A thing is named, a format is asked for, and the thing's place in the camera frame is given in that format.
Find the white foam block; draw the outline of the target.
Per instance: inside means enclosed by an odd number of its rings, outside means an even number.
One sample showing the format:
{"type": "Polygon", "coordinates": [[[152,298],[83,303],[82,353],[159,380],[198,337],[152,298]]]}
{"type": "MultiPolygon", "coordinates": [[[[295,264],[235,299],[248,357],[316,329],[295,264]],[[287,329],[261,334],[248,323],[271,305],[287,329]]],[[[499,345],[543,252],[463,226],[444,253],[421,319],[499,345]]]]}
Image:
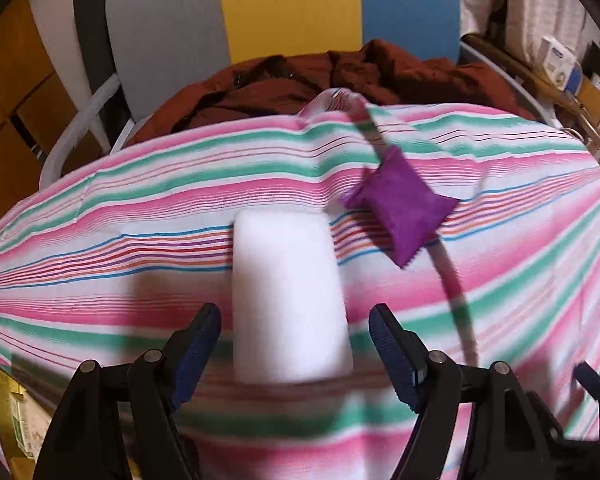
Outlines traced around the white foam block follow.
{"type": "Polygon", "coordinates": [[[324,214],[241,211],[232,286],[238,382],[304,384],[351,374],[346,306],[324,214]]]}

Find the large white carton box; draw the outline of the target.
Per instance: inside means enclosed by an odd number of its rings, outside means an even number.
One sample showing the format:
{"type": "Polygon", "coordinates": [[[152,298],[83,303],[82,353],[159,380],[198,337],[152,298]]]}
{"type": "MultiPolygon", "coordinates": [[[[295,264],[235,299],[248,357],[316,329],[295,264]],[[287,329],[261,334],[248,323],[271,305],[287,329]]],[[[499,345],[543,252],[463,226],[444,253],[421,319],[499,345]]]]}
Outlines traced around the large white carton box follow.
{"type": "Polygon", "coordinates": [[[27,392],[12,392],[9,406],[18,448],[37,462],[52,416],[27,392]]]}

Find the pink green striped cloth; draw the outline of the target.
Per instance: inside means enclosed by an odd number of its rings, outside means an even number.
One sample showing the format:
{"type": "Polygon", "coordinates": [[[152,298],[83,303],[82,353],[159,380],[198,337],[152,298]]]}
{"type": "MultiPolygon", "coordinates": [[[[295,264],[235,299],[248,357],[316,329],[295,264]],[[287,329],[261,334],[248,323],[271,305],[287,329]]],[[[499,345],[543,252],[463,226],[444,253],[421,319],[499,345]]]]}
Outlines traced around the pink green striped cloth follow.
{"type": "Polygon", "coordinates": [[[0,363],[57,403],[78,365],[129,362],[205,302],[230,313],[238,211],[324,214],[354,370],[274,391],[238,385],[224,333],[178,428],[215,479],[385,479],[414,424],[367,329],[383,302],[452,359],[509,363],[570,434],[597,431],[572,378],[600,373],[600,165],[559,130],[469,104],[362,106],[226,122],[126,148],[0,220],[0,363]],[[391,144],[460,201],[404,268],[341,199],[391,144]]]}

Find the gold tray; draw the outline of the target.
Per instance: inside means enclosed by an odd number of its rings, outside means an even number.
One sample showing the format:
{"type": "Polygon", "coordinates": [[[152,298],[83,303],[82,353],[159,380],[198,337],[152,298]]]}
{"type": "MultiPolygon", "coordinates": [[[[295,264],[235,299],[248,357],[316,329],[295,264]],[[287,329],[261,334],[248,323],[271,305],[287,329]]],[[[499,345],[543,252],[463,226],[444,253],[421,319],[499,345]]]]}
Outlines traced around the gold tray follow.
{"type": "MultiPolygon", "coordinates": [[[[12,428],[12,415],[10,414],[9,395],[12,392],[29,393],[28,389],[18,382],[15,377],[9,375],[0,367],[0,442],[3,454],[8,463],[8,469],[14,479],[32,479],[36,463],[27,458],[18,448],[15,431],[12,428]]],[[[38,402],[44,410],[53,418],[53,412],[38,402]]]]}

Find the purple fabric sachet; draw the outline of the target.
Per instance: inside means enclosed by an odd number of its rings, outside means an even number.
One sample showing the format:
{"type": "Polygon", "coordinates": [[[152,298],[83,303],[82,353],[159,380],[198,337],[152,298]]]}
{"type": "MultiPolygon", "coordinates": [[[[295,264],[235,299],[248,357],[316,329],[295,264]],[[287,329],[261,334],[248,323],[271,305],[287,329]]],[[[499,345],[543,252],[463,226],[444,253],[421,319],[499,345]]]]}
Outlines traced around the purple fabric sachet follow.
{"type": "Polygon", "coordinates": [[[391,144],[380,165],[341,199],[350,209],[369,210],[387,231],[392,261],[404,268],[437,233],[460,201],[434,192],[391,144]]]}

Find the cardboard box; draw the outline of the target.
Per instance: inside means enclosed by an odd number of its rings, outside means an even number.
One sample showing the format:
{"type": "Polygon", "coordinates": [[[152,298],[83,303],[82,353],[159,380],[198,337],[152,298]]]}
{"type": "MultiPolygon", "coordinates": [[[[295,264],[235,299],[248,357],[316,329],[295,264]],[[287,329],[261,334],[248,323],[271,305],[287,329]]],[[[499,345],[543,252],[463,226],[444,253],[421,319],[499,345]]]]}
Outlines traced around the cardboard box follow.
{"type": "Polygon", "coordinates": [[[591,124],[600,134],[600,90],[588,78],[584,77],[577,99],[584,106],[591,124]]]}

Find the wooden wardrobe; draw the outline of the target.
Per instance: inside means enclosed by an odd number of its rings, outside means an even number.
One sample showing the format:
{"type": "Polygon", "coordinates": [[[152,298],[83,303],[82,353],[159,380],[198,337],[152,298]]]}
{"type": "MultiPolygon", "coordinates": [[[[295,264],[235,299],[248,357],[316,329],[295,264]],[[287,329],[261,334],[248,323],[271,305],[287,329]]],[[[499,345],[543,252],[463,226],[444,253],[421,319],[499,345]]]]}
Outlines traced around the wooden wardrobe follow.
{"type": "Polygon", "coordinates": [[[46,156],[76,114],[29,0],[0,15],[0,219],[38,190],[46,156]]]}

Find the dark red garment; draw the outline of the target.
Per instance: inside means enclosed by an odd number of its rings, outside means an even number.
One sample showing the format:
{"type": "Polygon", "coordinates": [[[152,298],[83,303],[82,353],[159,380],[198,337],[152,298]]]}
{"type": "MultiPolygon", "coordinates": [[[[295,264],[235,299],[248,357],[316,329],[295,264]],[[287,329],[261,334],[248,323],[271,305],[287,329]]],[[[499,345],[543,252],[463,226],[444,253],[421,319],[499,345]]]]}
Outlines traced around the dark red garment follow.
{"type": "Polygon", "coordinates": [[[175,93],[126,146],[191,128],[271,115],[294,115],[321,92],[346,88],[376,105],[468,103],[533,115],[512,87],[483,62],[421,61],[374,39],[357,51],[253,58],[175,93]]]}

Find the white blue appliance box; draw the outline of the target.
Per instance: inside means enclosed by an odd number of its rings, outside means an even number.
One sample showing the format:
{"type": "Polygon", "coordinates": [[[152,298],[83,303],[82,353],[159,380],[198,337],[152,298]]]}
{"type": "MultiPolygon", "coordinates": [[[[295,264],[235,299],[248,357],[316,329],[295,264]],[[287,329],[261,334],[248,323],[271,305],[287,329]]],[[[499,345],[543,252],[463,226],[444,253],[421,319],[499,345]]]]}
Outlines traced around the white blue appliance box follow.
{"type": "Polygon", "coordinates": [[[534,72],[556,90],[577,94],[582,68],[576,55],[554,37],[543,37],[535,55],[534,72]]]}

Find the grey yellow blue chair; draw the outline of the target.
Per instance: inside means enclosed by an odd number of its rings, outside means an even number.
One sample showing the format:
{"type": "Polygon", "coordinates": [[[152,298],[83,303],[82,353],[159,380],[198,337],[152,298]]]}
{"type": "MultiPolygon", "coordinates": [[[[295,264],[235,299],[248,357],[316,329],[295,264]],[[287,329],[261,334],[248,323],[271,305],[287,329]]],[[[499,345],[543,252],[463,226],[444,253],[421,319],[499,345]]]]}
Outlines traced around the grey yellow blue chair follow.
{"type": "Polygon", "coordinates": [[[352,51],[373,39],[421,60],[460,55],[460,0],[106,0],[106,18],[134,120],[262,56],[352,51]]]}

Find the patterned curtain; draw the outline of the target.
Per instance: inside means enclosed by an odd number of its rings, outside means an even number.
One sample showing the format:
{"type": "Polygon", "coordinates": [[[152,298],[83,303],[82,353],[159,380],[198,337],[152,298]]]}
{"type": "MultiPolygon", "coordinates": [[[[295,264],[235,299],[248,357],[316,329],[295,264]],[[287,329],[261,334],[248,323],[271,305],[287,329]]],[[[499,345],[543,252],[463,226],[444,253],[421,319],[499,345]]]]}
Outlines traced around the patterned curtain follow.
{"type": "Polygon", "coordinates": [[[579,0],[460,0],[460,33],[475,35],[531,65],[553,38],[577,54],[588,12],[579,0]]]}

